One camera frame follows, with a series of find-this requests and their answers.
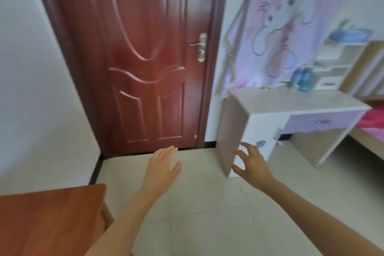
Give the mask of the person's right hand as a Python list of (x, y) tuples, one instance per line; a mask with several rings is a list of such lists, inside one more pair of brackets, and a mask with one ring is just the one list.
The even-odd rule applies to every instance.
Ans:
[(246, 178), (242, 179), (257, 190), (267, 194), (270, 187), (276, 182), (276, 179), (272, 175), (259, 149), (256, 147), (255, 155), (248, 155), (242, 150), (233, 150), (232, 154), (238, 156), (244, 164), (244, 168), (242, 169), (246, 170)]

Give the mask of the blue folded cloth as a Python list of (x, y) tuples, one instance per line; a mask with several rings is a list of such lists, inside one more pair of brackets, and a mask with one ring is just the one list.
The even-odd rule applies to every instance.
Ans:
[(373, 34), (373, 30), (358, 28), (351, 19), (345, 19), (334, 29), (328, 39), (340, 44), (362, 44), (367, 43)]

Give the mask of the white desk with purple drawer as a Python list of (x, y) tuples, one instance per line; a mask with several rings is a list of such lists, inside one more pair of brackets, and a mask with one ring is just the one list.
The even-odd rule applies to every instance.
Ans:
[[(288, 87), (239, 89), (226, 98), (218, 128), (216, 150), (226, 178), (234, 178), (232, 163), (244, 168), (232, 150), (247, 142), (267, 161), (282, 135), (314, 167), (319, 167), (371, 107), (338, 90), (300, 92)], [(318, 124), (319, 120), (331, 120)]]

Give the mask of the pink cartoon rabbit blanket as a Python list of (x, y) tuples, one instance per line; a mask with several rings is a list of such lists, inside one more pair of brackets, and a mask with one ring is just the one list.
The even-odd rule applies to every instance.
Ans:
[(244, 0), (224, 36), (220, 96), (290, 81), (329, 34), (343, 0)]

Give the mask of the blue plastic bottle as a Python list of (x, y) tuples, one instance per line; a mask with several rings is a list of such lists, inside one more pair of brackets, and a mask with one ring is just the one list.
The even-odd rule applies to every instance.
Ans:
[(290, 87), (291, 88), (298, 88), (300, 86), (300, 81), (302, 79), (303, 75), (303, 68), (298, 67), (292, 74), (291, 80), (290, 80)]
[(314, 69), (306, 67), (302, 71), (302, 76), (299, 84), (299, 90), (309, 92), (313, 87)]

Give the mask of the person's left hand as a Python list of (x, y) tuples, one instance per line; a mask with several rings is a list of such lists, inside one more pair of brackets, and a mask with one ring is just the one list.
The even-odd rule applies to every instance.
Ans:
[(174, 183), (177, 176), (170, 176), (172, 161), (177, 147), (162, 148), (153, 154), (148, 162), (142, 189), (151, 197), (158, 199)]

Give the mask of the white shelf unit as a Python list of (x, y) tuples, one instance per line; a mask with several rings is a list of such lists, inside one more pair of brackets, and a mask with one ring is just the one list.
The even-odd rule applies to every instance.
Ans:
[(327, 39), (311, 62), (313, 90), (337, 90), (364, 52), (368, 42), (344, 43)]

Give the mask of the person's right forearm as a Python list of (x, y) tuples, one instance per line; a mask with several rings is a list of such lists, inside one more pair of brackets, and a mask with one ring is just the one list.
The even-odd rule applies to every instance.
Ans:
[(272, 178), (262, 191), (295, 222), (323, 256), (384, 256), (384, 250)]

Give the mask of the pink bed sheet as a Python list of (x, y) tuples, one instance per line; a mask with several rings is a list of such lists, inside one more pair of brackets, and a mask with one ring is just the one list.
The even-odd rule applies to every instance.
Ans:
[(357, 123), (357, 127), (384, 143), (384, 105), (367, 111)]

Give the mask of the person's left forearm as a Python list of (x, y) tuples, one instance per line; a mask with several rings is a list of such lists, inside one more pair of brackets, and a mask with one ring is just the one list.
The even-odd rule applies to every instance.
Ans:
[(158, 198), (149, 189), (141, 188), (85, 256), (130, 256), (142, 223)]

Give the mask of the brown wooden table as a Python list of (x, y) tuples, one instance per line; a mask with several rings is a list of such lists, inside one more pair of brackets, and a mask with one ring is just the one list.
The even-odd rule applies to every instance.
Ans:
[(0, 196), (0, 256), (84, 256), (114, 222), (106, 184)]

